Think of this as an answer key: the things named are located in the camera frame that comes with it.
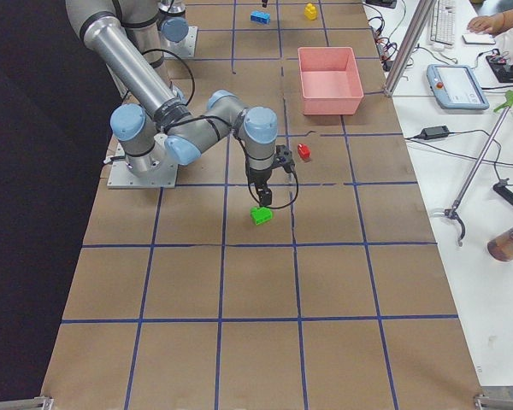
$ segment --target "pink plastic tray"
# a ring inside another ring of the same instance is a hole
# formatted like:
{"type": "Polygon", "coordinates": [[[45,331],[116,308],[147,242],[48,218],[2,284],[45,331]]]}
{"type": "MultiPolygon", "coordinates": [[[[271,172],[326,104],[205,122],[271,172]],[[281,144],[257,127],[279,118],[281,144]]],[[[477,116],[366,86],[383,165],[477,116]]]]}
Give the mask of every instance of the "pink plastic tray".
{"type": "Polygon", "coordinates": [[[300,47],[298,62],[304,114],[357,111],[363,88],[351,47],[300,47]]]}

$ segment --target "blue block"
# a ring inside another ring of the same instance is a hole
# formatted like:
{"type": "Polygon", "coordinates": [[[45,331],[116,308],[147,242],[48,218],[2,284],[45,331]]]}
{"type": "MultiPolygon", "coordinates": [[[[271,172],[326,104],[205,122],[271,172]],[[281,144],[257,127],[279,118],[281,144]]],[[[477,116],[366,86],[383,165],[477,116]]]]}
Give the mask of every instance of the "blue block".
{"type": "Polygon", "coordinates": [[[269,24],[270,22],[270,14],[264,13],[262,11],[253,11],[251,13],[251,21],[255,21],[260,24],[269,24]]]}

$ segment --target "hand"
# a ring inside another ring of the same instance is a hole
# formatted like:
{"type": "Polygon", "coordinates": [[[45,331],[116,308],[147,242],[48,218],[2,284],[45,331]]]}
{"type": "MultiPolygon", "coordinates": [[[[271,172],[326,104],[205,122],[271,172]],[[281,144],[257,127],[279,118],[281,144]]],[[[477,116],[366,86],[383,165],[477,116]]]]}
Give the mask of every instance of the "hand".
{"type": "Polygon", "coordinates": [[[495,34],[499,29],[499,23],[496,15],[480,15],[471,19],[468,23],[468,30],[471,32],[484,32],[486,34],[495,34]]]}

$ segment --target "person's arm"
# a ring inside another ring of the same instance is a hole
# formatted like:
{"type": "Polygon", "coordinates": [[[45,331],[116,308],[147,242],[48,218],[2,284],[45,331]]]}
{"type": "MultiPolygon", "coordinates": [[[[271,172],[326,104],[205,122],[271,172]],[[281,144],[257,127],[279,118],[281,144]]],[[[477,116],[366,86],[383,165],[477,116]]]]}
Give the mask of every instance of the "person's arm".
{"type": "Polygon", "coordinates": [[[513,9],[495,15],[481,15],[471,19],[468,30],[471,32],[484,32],[500,34],[513,28],[513,9]]]}

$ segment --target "dark background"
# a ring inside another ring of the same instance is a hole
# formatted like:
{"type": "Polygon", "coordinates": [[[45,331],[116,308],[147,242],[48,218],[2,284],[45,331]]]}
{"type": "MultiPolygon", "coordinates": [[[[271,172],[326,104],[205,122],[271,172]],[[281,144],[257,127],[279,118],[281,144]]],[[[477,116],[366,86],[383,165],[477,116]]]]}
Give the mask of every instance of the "dark background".
{"type": "Polygon", "coordinates": [[[63,1],[0,0],[0,401],[40,394],[120,102],[63,1]]]}

